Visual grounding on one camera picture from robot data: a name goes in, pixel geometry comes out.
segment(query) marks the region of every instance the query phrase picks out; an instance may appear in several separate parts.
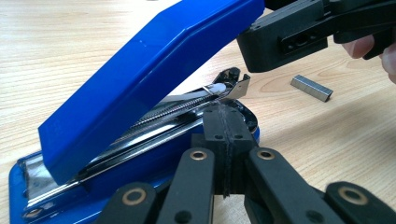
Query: human hand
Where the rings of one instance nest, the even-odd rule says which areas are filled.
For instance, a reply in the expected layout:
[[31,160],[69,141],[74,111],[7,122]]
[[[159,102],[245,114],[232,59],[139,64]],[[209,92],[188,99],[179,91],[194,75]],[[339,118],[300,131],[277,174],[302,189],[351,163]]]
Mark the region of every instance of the human hand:
[[[343,44],[343,47],[352,58],[358,59],[373,48],[374,42],[373,36],[368,35],[350,43]],[[382,66],[389,74],[389,79],[396,84],[396,42],[384,49],[380,58],[382,59]]]

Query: blue plastic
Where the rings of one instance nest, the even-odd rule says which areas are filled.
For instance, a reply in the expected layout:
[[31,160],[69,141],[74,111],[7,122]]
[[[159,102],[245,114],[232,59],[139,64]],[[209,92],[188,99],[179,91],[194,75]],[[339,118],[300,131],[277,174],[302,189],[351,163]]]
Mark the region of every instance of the blue plastic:
[[69,180],[263,10],[262,0],[183,0],[158,14],[39,127],[56,182]]

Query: wooden table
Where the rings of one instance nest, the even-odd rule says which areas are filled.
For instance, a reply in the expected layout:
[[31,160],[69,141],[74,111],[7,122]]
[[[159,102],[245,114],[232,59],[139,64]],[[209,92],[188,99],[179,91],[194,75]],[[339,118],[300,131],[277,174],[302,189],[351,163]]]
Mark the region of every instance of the wooden table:
[[[1,223],[8,222],[8,172],[18,158],[40,149],[37,127],[175,2],[0,3]],[[208,84],[231,66],[248,72],[235,42],[176,91]],[[298,74],[334,90],[330,102],[293,88],[290,81]],[[352,60],[331,43],[275,71],[251,74],[241,101],[258,117],[261,146],[281,152],[309,184],[324,190],[331,182],[353,182],[396,208],[396,86],[379,59]],[[248,223],[242,201],[242,196],[216,197],[215,223]]]

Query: staple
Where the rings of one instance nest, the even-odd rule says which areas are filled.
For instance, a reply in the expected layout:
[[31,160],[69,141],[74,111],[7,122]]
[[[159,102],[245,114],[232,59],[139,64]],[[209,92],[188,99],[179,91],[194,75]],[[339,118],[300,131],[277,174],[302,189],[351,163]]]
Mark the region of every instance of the staple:
[[329,88],[326,88],[318,84],[317,82],[314,82],[301,75],[297,75],[296,77],[294,77],[291,80],[290,85],[312,95],[313,97],[323,102],[329,101],[330,96],[332,95],[332,90],[330,90]]

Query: black plastic part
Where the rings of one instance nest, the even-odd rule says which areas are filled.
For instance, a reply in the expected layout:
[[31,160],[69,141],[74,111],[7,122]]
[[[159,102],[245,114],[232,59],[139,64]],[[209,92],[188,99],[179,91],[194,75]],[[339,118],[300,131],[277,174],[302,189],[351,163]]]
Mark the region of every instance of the black plastic part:
[[295,1],[296,0],[266,0],[264,2],[266,8],[277,10]]
[[252,224],[272,224],[274,220],[268,209],[259,203],[256,203],[249,197],[245,196],[244,206],[247,210],[247,215]]
[[214,170],[215,156],[210,150],[185,151],[157,223],[211,223]]
[[327,38],[314,34],[302,36],[290,45],[297,48],[309,39],[315,39],[304,49],[286,52],[280,43],[283,37],[301,31],[302,26],[319,20],[324,15],[321,1],[297,1],[271,14],[257,19],[244,33],[237,37],[239,48],[249,72],[266,72],[291,63],[311,53],[327,48]]
[[158,212],[155,189],[150,184],[134,182],[117,190],[95,223],[153,223]]
[[373,48],[363,56],[363,59],[369,60],[375,56],[382,54],[384,49],[389,47],[393,42],[393,29],[389,28],[385,31],[378,32],[373,35],[375,44]]
[[327,37],[343,44],[378,34],[366,59],[392,40],[382,34],[396,26],[394,0],[300,0],[259,18],[237,37],[249,72],[266,72],[327,48]]
[[346,223],[396,223],[396,213],[370,191],[347,182],[332,183],[326,188],[326,202]]
[[247,170],[275,223],[344,223],[275,150],[252,149]]
[[204,133],[206,147],[216,155],[215,194],[243,194],[244,160],[257,142],[242,114],[226,105],[211,106],[204,112]]
[[166,194],[168,193],[169,187],[172,184],[172,179],[168,179],[167,181],[163,182],[160,186],[155,188],[157,191],[157,198],[155,203],[157,204],[158,210],[161,210],[163,207],[163,202],[165,201]]

